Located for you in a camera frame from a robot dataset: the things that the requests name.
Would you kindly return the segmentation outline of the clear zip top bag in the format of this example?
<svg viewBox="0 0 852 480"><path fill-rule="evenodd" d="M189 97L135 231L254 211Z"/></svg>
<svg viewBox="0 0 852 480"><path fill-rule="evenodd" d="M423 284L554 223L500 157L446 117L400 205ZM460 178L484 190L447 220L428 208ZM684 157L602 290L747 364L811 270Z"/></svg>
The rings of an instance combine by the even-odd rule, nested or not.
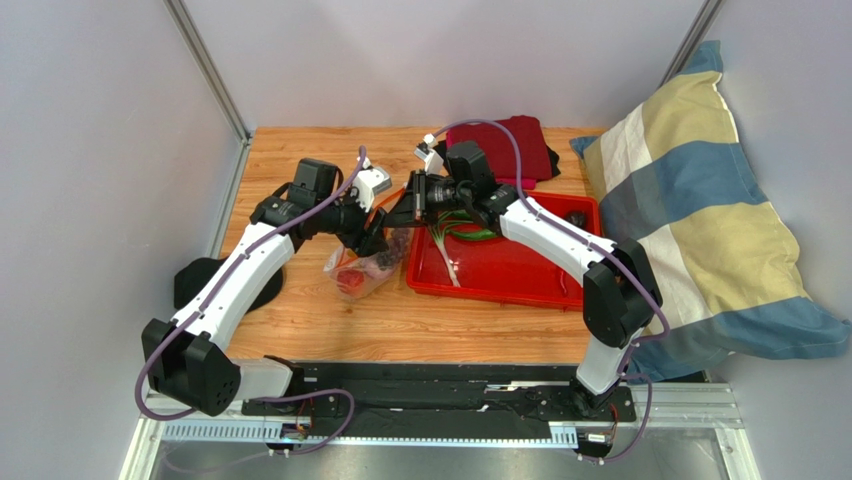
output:
<svg viewBox="0 0 852 480"><path fill-rule="evenodd" d="M386 236L387 236L387 231L389 229L395 229L395 228L385 228L385 240L386 240ZM412 235L413 235L413 229L412 228L408 228L408 229L411 230L411 236L410 236L409 245L408 245L408 250L409 250L411 238L412 238ZM329 257L328 261L324 265L323 272L332 281L332 283L337 288L336 282L335 282L335 273L336 273L337 270L345 269L345 268L352 268L352 269L357 268L357 269L361 270L366 277L366 282L365 282L365 285L364 285L364 292L360 297L353 298L353 297L347 296L345 294L342 294L337 288L339 294L347 300L354 301L354 300L357 300L357 299L361 299L361 298L364 298L364 297L370 295L376 288L378 288L379 286L384 284L387 280L389 280L390 277L393 276L397 272L397 270L400 268L400 265L403 262L403 258L405 257L405 255L404 255L403 258L402 258L402 261L397 265L396 268L394 268L392 270L380 271L378 266L375 263L375 256L376 255L372 255L372 256L369 256L369 257L357 257L353 251L346 249L343 246L340 246Z"/></svg>

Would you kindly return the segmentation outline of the red orange tomato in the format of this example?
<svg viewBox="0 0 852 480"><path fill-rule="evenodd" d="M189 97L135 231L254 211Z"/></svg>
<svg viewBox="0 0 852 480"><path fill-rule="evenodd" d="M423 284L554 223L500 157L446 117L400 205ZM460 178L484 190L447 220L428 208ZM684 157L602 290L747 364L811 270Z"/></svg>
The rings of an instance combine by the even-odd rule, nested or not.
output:
<svg viewBox="0 0 852 480"><path fill-rule="evenodd" d="M357 268L345 268L336 271L335 282L338 290L342 294L357 298L364 292L366 277L364 273Z"/></svg>

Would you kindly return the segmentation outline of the red chili pepper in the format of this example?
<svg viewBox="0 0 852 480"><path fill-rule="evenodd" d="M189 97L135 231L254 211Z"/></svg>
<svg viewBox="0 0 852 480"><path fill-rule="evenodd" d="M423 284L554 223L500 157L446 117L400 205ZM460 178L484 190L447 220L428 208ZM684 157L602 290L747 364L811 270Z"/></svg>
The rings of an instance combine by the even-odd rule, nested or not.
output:
<svg viewBox="0 0 852 480"><path fill-rule="evenodd" d="M567 275L566 275L565 271L560 272L559 284L560 284L562 295L568 296L569 293L570 293L570 290L569 290L569 287L568 287Z"/></svg>

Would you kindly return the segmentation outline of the black grape bunch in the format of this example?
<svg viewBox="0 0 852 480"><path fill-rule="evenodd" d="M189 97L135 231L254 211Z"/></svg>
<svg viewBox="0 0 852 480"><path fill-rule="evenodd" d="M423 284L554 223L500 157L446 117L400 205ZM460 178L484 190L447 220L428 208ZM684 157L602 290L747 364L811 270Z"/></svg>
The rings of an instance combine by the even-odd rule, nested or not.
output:
<svg viewBox="0 0 852 480"><path fill-rule="evenodd" d="M375 263L380 271L392 270L402 261L407 253L411 230L395 228L387 231L386 243L388 249L375 256Z"/></svg>

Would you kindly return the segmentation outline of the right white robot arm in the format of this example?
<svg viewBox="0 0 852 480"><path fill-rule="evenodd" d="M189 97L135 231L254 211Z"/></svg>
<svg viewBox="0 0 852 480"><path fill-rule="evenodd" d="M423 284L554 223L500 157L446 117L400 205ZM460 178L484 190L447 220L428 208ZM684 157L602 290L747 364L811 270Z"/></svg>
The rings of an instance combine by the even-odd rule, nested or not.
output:
<svg viewBox="0 0 852 480"><path fill-rule="evenodd" d="M643 246L588 233L498 182L473 141L452 145L444 159L427 143L416 154L424 166L410 174L386 226L436 226L441 216L462 210L474 224L531 249L577 280L591 339L573 389L584 400L608 395L626 371L630 346L662 307Z"/></svg>

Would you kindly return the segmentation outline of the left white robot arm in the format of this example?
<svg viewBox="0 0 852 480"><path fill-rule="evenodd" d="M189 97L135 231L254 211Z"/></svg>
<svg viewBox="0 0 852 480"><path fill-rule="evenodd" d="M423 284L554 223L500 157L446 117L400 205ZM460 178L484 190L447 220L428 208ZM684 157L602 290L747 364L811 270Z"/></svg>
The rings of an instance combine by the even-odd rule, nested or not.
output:
<svg viewBox="0 0 852 480"><path fill-rule="evenodd" d="M140 412L154 420L180 417L151 411L145 386L186 405L189 413L208 416L234 401L285 399L295 365L275 357L230 359L226 350L234 332L267 284L316 234L334 235L362 256L385 250L385 214L373 202L391 185L390 175L372 165L364 150L348 177L333 163L300 160L293 180L255 207L238 245L200 292L170 320L153 319L144 328L145 364L134 388Z"/></svg>

